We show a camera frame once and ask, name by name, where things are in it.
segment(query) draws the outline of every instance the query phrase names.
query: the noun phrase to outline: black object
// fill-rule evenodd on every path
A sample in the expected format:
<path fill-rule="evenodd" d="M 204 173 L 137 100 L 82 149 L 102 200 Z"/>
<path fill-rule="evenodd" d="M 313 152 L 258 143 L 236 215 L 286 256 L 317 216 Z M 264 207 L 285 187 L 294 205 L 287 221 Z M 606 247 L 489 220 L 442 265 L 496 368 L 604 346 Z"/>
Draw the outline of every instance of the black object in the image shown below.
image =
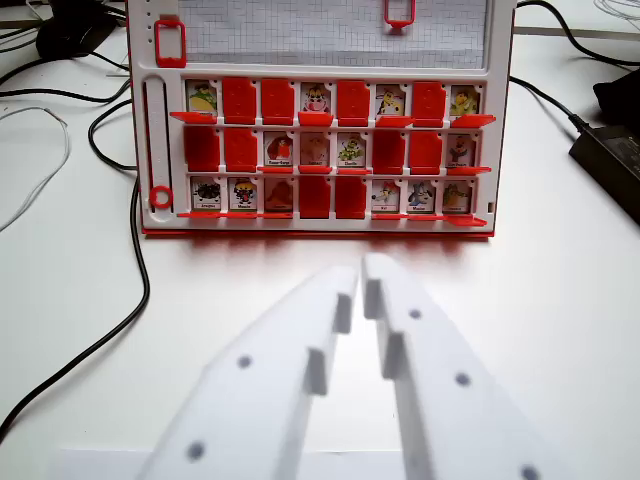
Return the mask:
<path fill-rule="evenodd" d="M 640 225 L 640 138 L 623 126 L 587 128 L 569 154 Z"/>
<path fill-rule="evenodd" d="M 638 85 L 640 70 L 631 72 L 615 82 L 596 83 L 593 86 L 607 123 L 622 124 L 636 136 L 640 136 L 640 116 L 634 105 L 634 92 L 638 90 Z"/>
<path fill-rule="evenodd" d="M 53 17 L 40 27 L 40 57 L 58 60 L 93 52 L 111 34 L 123 15 L 96 0 L 50 0 Z"/>

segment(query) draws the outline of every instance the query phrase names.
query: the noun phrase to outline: white cable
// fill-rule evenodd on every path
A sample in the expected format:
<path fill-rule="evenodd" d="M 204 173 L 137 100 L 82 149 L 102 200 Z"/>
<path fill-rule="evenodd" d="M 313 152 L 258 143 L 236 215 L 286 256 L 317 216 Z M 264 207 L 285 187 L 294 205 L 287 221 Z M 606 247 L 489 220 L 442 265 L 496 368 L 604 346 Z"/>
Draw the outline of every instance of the white cable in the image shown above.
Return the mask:
<path fill-rule="evenodd" d="M 10 117 L 12 115 L 16 115 L 18 113 L 26 112 L 28 110 L 42 110 L 44 112 L 47 112 L 49 115 L 51 115 L 53 118 L 55 118 L 60 123 L 60 126 L 62 127 L 62 131 L 64 132 L 64 154 L 62 155 L 62 161 L 60 162 L 60 165 L 58 165 L 51 173 L 49 173 L 46 177 L 44 177 L 33 188 L 33 190 L 31 190 L 29 195 L 27 195 L 27 198 L 25 198 L 24 202 L 22 202 L 22 205 L 20 205 L 20 207 L 18 207 L 18 210 L 16 210 L 16 212 L 9 218 L 9 220 L 7 220 L 6 222 L 0 224 L 0 232 L 2 232 L 9 225 L 11 225 L 13 222 L 15 222 L 18 218 L 20 218 L 20 216 L 24 212 L 26 212 L 29 209 L 29 207 L 33 204 L 33 202 L 36 200 L 36 198 L 38 198 L 38 195 L 40 195 L 40 192 L 42 192 L 42 190 L 47 185 L 47 183 L 49 183 L 49 180 L 51 180 L 54 177 L 54 175 L 56 173 L 58 173 L 62 167 L 64 167 L 64 164 L 67 163 L 67 160 L 69 159 L 69 155 L 71 154 L 71 139 L 69 138 L 69 132 L 67 131 L 67 124 L 66 124 L 66 122 L 64 120 L 62 120 L 59 116 L 57 116 L 55 113 L 53 113 L 48 108 L 42 108 L 42 107 L 21 108 L 19 110 L 15 110 L 13 112 L 10 112 L 10 113 L 7 113 L 7 114 L 1 116 L 0 117 L 0 121 L 4 120 L 5 118 Z"/>
<path fill-rule="evenodd" d="M 44 22 L 44 18 L 42 18 L 40 16 L 40 14 L 36 11 L 36 9 L 33 8 L 33 5 L 31 5 L 31 1 L 30 0 L 24 0 L 24 3 L 27 5 L 27 7 L 29 7 L 29 9 L 34 13 L 34 15 L 36 17 L 38 17 L 40 20 L 42 20 Z"/>
<path fill-rule="evenodd" d="M 640 15 L 634 15 L 619 9 L 620 7 L 626 9 L 640 8 L 640 0 L 593 0 L 593 4 L 597 9 L 611 16 L 623 20 L 640 20 Z"/>

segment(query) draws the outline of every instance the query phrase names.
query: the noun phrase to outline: white plastic frame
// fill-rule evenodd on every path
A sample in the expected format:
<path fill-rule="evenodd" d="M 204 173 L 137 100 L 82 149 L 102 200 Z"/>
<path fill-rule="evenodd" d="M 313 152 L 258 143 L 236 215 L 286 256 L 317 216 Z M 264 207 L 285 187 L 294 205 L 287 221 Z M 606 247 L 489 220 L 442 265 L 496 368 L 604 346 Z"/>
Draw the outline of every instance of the white plastic frame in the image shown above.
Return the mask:
<path fill-rule="evenodd" d="M 506 105 L 507 79 L 509 72 L 510 48 L 512 37 L 512 20 L 515 0 L 487 0 L 487 19 L 485 22 L 485 66 L 483 69 L 418 69 L 418 68 L 374 68 L 374 67 L 334 67 L 334 66 L 275 66 L 275 65 L 233 65 L 210 63 L 187 63 L 185 68 L 160 68 L 156 64 L 155 22 L 158 20 L 178 19 L 178 0 L 129 0 L 129 45 L 133 77 L 134 121 L 136 127 L 136 146 L 141 181 L 142 222 L 146 232 L 161 232 L 167 230 L 302 230 L 302 231 L 343 231 L 343 232 L 411 232 L 411 233 L 457 233 L 491 235 L 495 225 L 495 211 L 498 193 L 498 178 L 502 150 L 502 135 Z M 404 133 L 415 130 L 436 131 L 442 134 L 443 140 L 449 133 L 480 134 L 476 149 L 476 162 L 490 167 L 488 173 L 473 178 L 476 182 L 472 201 L 472 214 L 486 223 L 484 226 L 455 226 L 444 220 L 437 221 L 409 221 L 407 219 L 374 220 L 367 202 L 365 218 L 362 220 L 336 219 L 331 211 L 327 219 L 302 219 L 295 211 L 293 218 L 283 219 L 238 219 L 238 218 L 184 218 L 178 213 L 191 210 L 190 191 L 187 166 L 184 159 L 184 145 L 182 137 L 183 123 L 168 116 L 169 112 L 185 111 L 184 80 L 207 79 L 218 80 L 218 110 L 222 113 L 222 82 L 223 77 L 248 77 L 257 82 L 257 119 L 256 125 L 248 126 L 254 129 L 259 138 L 264 130 L 279 130 L 295 132 L 298 136 L 301 127 L 298 124 L 297 112 L 300 107 L 300 83 L 305 81 L 325 83 L 332 89 L 332 112 L 336 112 L 336 82 L 340 79 L 365 80 L 369 84 L 371 101 L 370 117 L 367 127 L 338 127 L 337 120 L 331 127 L 320 128 L 320 131 L 367 131 L 373 132 L 375 127 L 375 91 L 377 84 L 407 84 L 405 98 L 405 115 L 411 115 L 412 83 L 415 81 L 437 81 L 445 85 L 447 91 L 447 109 L 442 128 L 416 128 L 409 126 L 402 129 Z M 293 126 L 261 125 L 260 112 L 260 81 L 262 78 L 287 78 L 294 82 L 295 115 Z M 481 129 L 450 129 L 449 123 L 449 95 L 451 85 L 476 85 L 482 87 L 481 113 L 494 115 L 497 120 Z M 143 94 L 146 89 L 146 102 Z M 222 115 L 218 117 L 218 125 L 211 128 L 222 130 L 227 128 Z M 303 128 L 305 131 L 314 128 Z M 294 139 L 294 148 L 299 145 Z M 224 177 L 224 145 L 221 141 L 220 171 L 211 173 Z M 409 144 L 405 148 L 405 170 L 398 178 L 408 178 Z M 259 162 L 262 161 L 262 145 L 259 143 Z M 331 163 L 335 167 L 335 148 L 332 149 Z M 427 177 L 439 180 L 446 174 L 441 169 L 440 175 Z M 247 173 L 246 176 L 262 177 L 261 172 Z M 336 169 L 328 175 L 330 182 L 335 181 Z M 367 175 L 369 182 L 373 175 Z M 151 185 L 169 186 L 173 192 L 171 208 L 152 208 L 149 203 Z M 331 204 L 333 207 L 332 189 Z"/>

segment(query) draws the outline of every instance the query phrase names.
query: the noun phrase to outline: black power adapter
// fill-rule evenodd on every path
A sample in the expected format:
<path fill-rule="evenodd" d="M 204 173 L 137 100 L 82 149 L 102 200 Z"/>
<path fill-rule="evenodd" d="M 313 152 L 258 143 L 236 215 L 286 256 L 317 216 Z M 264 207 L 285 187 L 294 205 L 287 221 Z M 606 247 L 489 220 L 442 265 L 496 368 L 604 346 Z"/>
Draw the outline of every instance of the black power adapter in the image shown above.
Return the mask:
<path fill-rule="evenodd" d="M 579 130 L 569 154 L 640 225 L 640 138 L 623 126 Z"/>

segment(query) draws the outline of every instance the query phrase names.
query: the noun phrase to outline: gripper screw hole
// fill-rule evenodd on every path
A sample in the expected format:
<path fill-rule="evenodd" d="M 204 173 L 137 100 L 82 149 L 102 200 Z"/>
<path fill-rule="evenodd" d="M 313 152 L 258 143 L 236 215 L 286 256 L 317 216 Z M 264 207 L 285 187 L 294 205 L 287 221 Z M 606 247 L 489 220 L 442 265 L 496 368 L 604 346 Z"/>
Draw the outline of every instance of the gripper screw hole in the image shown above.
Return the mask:
<path fill-rule="evenodd" d="M 238 366 L 240 368 L 248 368 L 251 365 L 251 357 L 248 355 L 243 355 L 238 359 Z"/>
<path fill-rule="evenodd" d="M 525 480 L 540 480 L 538 471 L 530 465 L 522 467 L 522 478 Z"/>
<path fill-rule="evenodd" d="M 202 442 L 193 442 L 187 448 L 187 457 L 192 462 L 197 462 L 204 455 L 204 444 Z"/>
<path fill-rule="evenodd" d="M 467 387 L 471 384 L 471 378 L 466 373 L 459 373 L 456 375 L 456 382 L 463 387 Z"/>

